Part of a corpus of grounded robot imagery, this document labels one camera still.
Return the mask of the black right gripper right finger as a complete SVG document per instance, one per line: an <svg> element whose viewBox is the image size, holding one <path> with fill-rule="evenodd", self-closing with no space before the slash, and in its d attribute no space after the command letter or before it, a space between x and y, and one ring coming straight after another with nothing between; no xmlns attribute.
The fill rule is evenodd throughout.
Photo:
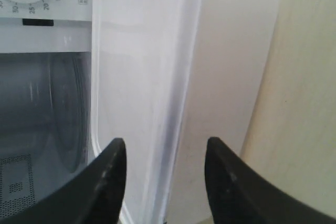
<svg viewBox="0 0 336 224"><path fill-rule="evenodd" d="M219 137L207 141L206 192L214 223L335 223L266 181Z"/></svg>

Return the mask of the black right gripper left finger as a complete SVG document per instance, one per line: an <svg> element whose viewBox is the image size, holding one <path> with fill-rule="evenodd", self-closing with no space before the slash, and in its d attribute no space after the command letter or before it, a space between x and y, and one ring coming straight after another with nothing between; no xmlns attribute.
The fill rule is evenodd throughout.
<svg viewBox="0 0 336 224"><path fill-rule="evenodd" d="M118 223L127 178L127 149L114 138L74 179L2 223Z"/></svg>

